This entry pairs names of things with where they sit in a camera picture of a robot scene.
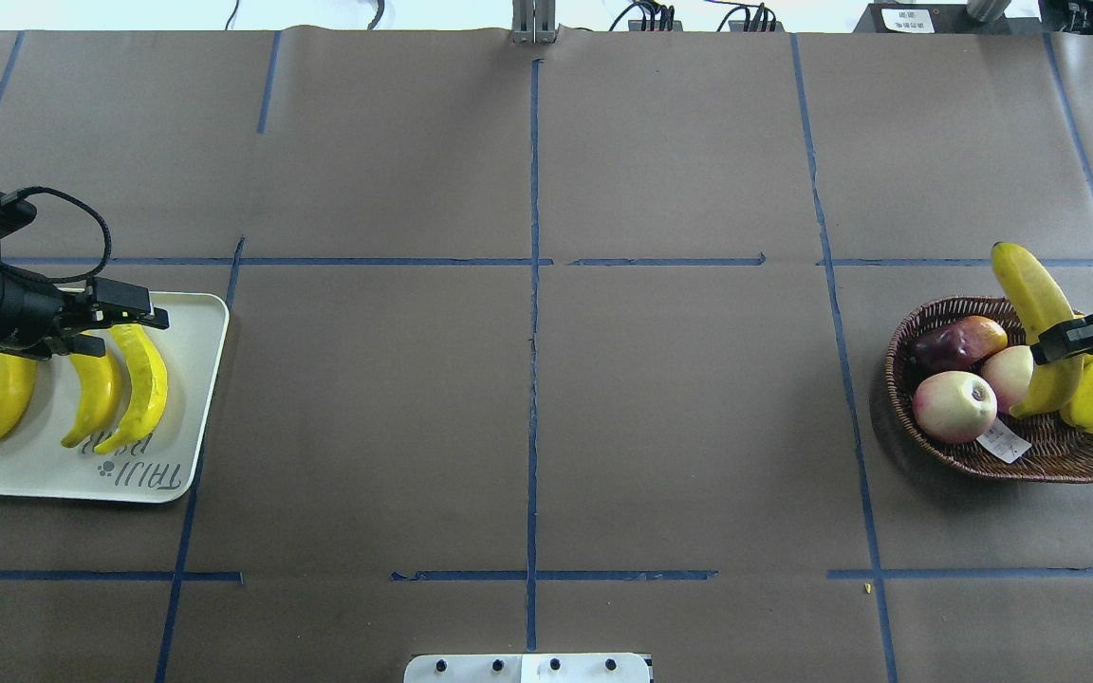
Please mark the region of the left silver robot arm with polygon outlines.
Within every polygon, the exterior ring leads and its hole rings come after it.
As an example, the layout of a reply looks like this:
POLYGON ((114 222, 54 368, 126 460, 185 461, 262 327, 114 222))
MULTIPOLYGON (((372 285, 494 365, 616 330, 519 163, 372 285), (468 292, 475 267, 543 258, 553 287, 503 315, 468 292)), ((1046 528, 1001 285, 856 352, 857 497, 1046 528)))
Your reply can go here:
POLYGON ((171 317, 143 286, 92 276, 79 291, 64 290, 0 264, 0 353, 35 361, 99 358, 107 346, 91 330, 127 323, 165 330, 171 317))

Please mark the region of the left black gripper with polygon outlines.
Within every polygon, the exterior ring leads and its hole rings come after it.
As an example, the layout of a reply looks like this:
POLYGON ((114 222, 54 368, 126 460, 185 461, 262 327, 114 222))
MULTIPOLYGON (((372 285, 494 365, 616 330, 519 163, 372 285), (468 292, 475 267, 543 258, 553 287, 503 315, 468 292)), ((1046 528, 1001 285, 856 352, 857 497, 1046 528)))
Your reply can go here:
POLYGON ((171 327, 169 313, 155 307, 143 286, 92 278, 82 291, 64 291, 0 267, 0 353, 35 361, 104 358, 107 341, 85 332, 94 321, 101 328, 171 327))

